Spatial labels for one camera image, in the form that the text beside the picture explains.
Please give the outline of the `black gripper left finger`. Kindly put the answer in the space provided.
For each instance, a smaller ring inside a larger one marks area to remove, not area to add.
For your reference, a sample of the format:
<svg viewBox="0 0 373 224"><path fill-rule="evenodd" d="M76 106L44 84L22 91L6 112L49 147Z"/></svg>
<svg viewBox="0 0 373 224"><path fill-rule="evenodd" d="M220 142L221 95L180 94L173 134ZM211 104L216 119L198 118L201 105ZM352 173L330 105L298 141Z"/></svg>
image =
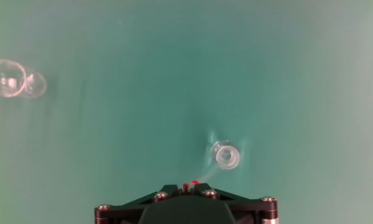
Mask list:
<svg viewBox="0 0 373 224"><path fill-rule="evenodd" d="M124 205L98 205L94 209L94 223L138 223L149 206L184 194L185 184L164 185L159 191L155 191Z"/></svg>

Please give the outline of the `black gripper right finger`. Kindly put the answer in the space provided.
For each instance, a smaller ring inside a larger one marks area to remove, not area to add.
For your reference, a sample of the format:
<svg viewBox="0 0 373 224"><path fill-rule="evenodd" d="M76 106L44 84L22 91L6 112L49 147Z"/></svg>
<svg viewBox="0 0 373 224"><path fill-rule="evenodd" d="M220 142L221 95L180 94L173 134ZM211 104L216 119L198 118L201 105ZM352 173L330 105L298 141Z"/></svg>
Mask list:
<svg viewBox="0 0 373 224"><path fill-rule="evenodd" d="M249 199L211 187L207 183L190 182L188 194L222 202L236 223L277 224L277 199L272 196Z"/></svg>

